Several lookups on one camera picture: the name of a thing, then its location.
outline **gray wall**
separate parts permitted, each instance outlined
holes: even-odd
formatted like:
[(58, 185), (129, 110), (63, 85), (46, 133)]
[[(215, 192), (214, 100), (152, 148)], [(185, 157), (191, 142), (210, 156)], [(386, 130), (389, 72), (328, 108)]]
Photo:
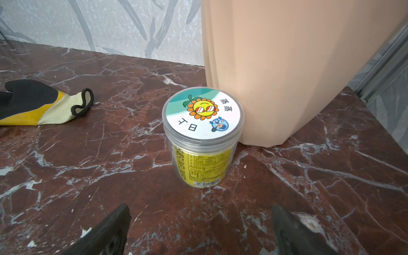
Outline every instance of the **gray wall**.
[(408, 153), (408, 69), (401, 72), (368, 109)]
[(204, 65), (200, 0), (0, 0), (9, 40)]

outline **yellow can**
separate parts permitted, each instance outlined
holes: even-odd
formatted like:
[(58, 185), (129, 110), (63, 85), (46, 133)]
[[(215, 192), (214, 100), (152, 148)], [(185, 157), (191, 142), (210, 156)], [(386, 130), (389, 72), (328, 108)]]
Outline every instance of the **yellow can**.
[(162, 115), (177, 175), (195, 188), (220, 183), (242, 132), (238, 101), (217, 89), (191, 88), (172, 96)]

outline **yellow glove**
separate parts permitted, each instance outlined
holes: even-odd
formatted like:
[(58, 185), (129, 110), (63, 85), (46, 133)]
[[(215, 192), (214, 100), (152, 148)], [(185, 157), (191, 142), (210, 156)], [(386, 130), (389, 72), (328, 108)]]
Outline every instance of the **yellow glove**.
[(83, 116), (93, 103), (93, 93), (84, 89), (68, 95), (34, 80), (14, 80), (0, 91), (0, 125), (35, 126), (61, 124)]

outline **cartoon character badge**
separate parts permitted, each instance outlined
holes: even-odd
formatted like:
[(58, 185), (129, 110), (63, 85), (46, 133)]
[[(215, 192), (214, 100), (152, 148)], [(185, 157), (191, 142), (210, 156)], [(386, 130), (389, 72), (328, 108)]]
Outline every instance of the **cartoon character badge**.
[(218, 105), (216, 105), (211, 99), (188, 96), (188, 101), (183, 103), (184, 107), (187, 107), (187, 111), (191, 116), (196, 119), (205, 120), (210, 119), (212, 116), (217, 115)]
[(228, 129), (228, 122), (224, 120), (221, 117), (218, 117), (217, 119), (210, 121), (210, 124), (213, 126), (211, 131), (225, 131)]

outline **red marble tile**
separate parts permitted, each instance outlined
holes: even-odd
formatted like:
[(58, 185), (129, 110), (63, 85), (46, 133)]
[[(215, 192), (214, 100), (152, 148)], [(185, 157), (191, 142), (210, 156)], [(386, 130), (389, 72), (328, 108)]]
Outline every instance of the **red marble tile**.
[(193, 189), (175, 174), (161, 110), (176, 92), (206, 86), (204, 68), (0, 44), (3, 83), (95, 95), (84, 118), (0, 127), (8, 253), (60, 254), (121, 203), (132, 216), (125, 254), (271, 254), (275, 203), (313, 222), (339, 254), (407, 252), (408, 156), (349, 88), (284, 144), (238, 144), (225, 180)]

